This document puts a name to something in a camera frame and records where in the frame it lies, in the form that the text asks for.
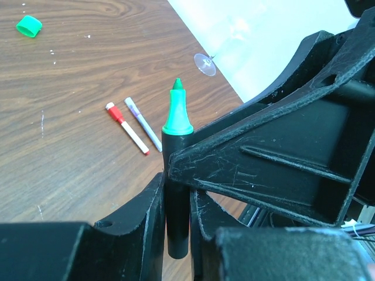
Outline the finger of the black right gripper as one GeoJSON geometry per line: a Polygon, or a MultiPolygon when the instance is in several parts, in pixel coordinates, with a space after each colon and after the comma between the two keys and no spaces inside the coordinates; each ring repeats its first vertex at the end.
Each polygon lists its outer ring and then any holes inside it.
{"type": "Polygon", "coordinates": [[[308,83],[219,133],[194,135],[180,151],[178,179],[312,225],[338,225],[374,151],[374,30],[363,51],[346,41],[308,83]],[[298,114],[333,135],[260,135],[254,131],[298,114]]]}
{"type": "MultiPolygon", "coordinates": [[[[362,52],[366,43],[366,34],[358,30],[349,30],[336,36],[320,31],[301,42],[295,55],[279,77],[265,89],[254,101],[249,101],[231,114],[210,123],[204,128],[206,135],[214,135],[243,121],[267,105],[275,104],[289,96],[312,80],[344,47],[346,41],[355,45],[355,53],[362,52]]],[[[335,130],[328,130],[316,121],[308,125],[307,121],[297,121],[298,114],[284,116],[257,128],[254,133],[260,135],[333,135],[335,130]]]]}

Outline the green highlighter cap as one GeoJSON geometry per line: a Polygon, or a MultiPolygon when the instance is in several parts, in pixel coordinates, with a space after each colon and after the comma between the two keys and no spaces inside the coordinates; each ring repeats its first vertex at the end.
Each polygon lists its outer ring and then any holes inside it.
{"type": "Polygon", "coordinates": [[[17,24],[16,29],[26,37],[34,38],[42,30],[43,24],[40,20],[30,15],[25,15],[17,24]]]}

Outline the black green highlighter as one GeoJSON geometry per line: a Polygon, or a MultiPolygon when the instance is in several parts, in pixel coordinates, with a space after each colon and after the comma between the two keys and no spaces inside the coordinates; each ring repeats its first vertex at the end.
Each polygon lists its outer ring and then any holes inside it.
{"type": "Polygon", "coordinates": [[[189,188],[178,179],[180,167],[176,165],[176,157],[190,146],[193,132],[186,107],[186,90],[182,80],[177,78],[170,90],[169,113],[162,127],[168,254],[174,259],[188,254],[190,217],[189,188]]]}

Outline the red pen cap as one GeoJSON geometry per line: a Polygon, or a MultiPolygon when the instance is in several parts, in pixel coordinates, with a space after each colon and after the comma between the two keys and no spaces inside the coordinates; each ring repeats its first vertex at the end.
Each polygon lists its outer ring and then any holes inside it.
{"type": "Polygon", "coordinates": [[[122,124],[125,121],[121,111],[115,106],[113,102],[109,102],[105,106],[105,108],[114,121],[120,124],[122,124]]]}

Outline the purple marker pen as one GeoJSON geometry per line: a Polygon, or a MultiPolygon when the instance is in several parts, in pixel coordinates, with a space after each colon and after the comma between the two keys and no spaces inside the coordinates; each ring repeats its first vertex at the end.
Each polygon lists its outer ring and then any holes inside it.
{"type": "Polygon", "coordinates": [[[137,119],[137,121],[140,123],[140,125],[143,127],[144,131],[150,138],[150,140],[153,142],[154,146],[159,152],[162,152],[162,143],[157,137],[154,130],[150,127],[149,123],[147,123],[146,119],[141,114],[138,107],[135,105],[135,102],[132,100],[131,97],[127,97],[124,100],[125,104],[129,108],[129,110],[132,112],[133,116],[137,119]]]}

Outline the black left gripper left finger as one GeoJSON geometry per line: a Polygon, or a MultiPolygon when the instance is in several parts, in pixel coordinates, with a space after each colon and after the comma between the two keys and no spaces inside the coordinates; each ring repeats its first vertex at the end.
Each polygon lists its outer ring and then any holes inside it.
{"type": "Polygon", "coordinates": [[[94,225],[1,225],[2,280],[161,280],[164,177],[94,225]]]}

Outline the white red-tipped marker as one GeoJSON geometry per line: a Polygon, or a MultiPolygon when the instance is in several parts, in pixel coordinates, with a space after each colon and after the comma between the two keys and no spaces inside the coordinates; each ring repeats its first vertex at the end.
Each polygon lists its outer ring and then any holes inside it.
{"type": "Polygon", "coordinates": [[[134,141],[134,143],[138,146],[138,148],[141,150],[141,152],[145,155],[149,155],[150,151],[149,151],[148,147],[146,146],[146,144],[144,144],[144,142],[140,139],[140,137],[135,133],[135,131],[130,127],[128,122],[125,120],[120,125],[126,131],[126,133],[129,135],[129,137],[134,141]]]}

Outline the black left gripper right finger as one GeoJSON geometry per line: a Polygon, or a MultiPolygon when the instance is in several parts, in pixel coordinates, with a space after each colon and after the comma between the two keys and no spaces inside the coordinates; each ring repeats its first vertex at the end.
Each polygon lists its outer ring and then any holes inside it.
{"type": "Polygon", "coordinates": [[[193,280],[371,280],[347,234],[332,228],[249,228],[204,191],[190,194],[193,280]]]}

